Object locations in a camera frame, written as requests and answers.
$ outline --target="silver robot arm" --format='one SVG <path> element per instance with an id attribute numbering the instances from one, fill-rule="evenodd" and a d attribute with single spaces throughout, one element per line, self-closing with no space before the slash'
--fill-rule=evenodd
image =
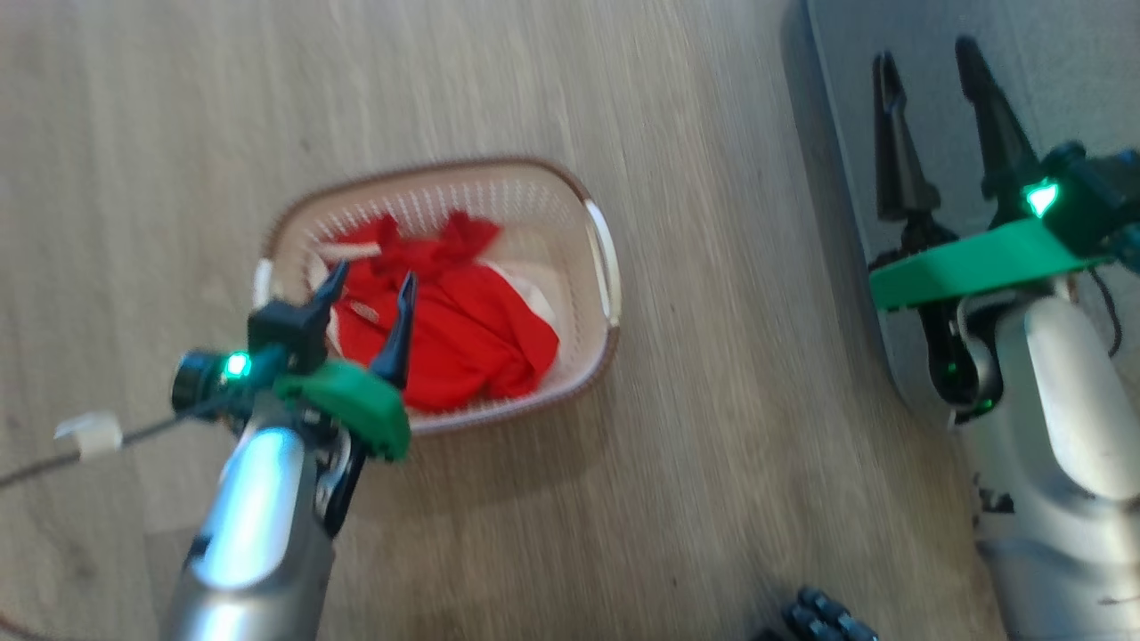
<path id="1" fill-rule="evenodd" d="M 1073 303 L 1045 297 L 996 323 L 1003 391 L 958 425 L 975 542 L 1011 639 L 1140 639 L 1140 422 Z"/>
<path id="2" fill-rule="evenodd" d="M 163 640 L 316 639 L 334 554 L 318 451 L 294 423 L 271 395 L 259 399 L 186 557 Z"/>

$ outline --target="black cable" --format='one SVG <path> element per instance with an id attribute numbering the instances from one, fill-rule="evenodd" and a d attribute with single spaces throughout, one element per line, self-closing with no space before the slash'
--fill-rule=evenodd
<path id="1" fill-rule="evenodd" d="M 1113 292 L 1108 291 L 1108 284 L 1101 278 L 1096 267 L 1089 268 L 1089 275 L 1092 276 L 1092 282 L 1100 290 L 1100 295 L 1105 299 L 1105 309 L 1108 310 L 1108 318 L 1113 322 L 1113 346 L 1108 348 L 1108 357 L 1112 358 L 1121 350 L 1121 343 L 1124 342 L 1124 326 L 1121 325 L 1121 317 L 1116 313 L 1116 301 L 1113 300 Z"/>
<path id="2" fill-rule="evenodd" d="M 130 447 L 141 440 L 148 439 L 150 437 L 157 436 L 170 428 L 186 421 L 187 419 L 193 419 L 195 416 L 213 412 L 220 407 L 223 407 L 227 403 L 231 400 L 229 395 L 219 395 L 213 398 L 209 398 L 198 403 L 197 405 L 187 407 L 186 409 L 174 414 L 173 416 L 158 421 L 153 425 L 147 425 L 140 430 L 133 431 L 123 437 L 122 447 Z M 15 472 L 9 472 L 0 477 L 0 492 L 8 489 L 9 487 L 19 485 L 27 480 L 41 477 L 43 474 L 49 474 L 57 470 L 64 468 L 70 468 L 81 461 L 79 452 L 71 452 L 67 454 L 60 454 L 58 456 L 52 456 L 51 459 L 44 459 L 43 461 L 36 461 L 26 468 L 16 470 Z"/>

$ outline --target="white basket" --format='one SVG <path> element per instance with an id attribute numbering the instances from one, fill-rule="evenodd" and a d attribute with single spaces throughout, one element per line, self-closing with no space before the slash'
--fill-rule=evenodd
<path id="1" fill-rule="evenodd" d="M 315 248 L 365 220 L 391 213 L 405 237 L 434 236 L 451 210 L 486 218 L 503 230 L 483 255 L 524 277 L 554 311 L 560 339 L 538 390 L 510 400 L 481 400 L 443 414 L 412 414 L 415 433 L 498 422 L 585 391 L 618 342 L 621 282 L 602 212 L 565 170 L 529 159 L 442 164 L 388 173 L 309 196 L 274 227 L 253 283 L 254 307 L 271 298 L 300 303 L 312 295 Z"/>

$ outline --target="white cable clip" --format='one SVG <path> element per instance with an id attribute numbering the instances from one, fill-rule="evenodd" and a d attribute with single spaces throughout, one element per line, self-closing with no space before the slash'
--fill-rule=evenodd
<path id="1" fill-rule="evenodd" d="M 56 440 L 74 437 L 79 457 L 95 459 L 123 446 L 123 430 L 114 412 L 89 412 L 68 419 L 56 428 Z"/>

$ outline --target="green led light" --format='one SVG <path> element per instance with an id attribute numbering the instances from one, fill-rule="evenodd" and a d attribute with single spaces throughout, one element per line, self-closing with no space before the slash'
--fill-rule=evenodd
<path id="1" fill-rule="evenodd" d="M 1060 195 L 1060 187 L 1051 180 L 1043 180 L 1025 189 L 1025 201 L 1029 203 L 1029 209 L 1037 218 L 1045 216 L 1049 208 L 1057 202 L 1058 195 Z"/>
<path id="2" fill-rule="evenodd" d="M 249 354 L 235 351 L 226 359 L 226 375 L 231 379 L 244 376 L 250 373 L 251 366 L 253 366 L 253 360 L 250 359 Z"/>

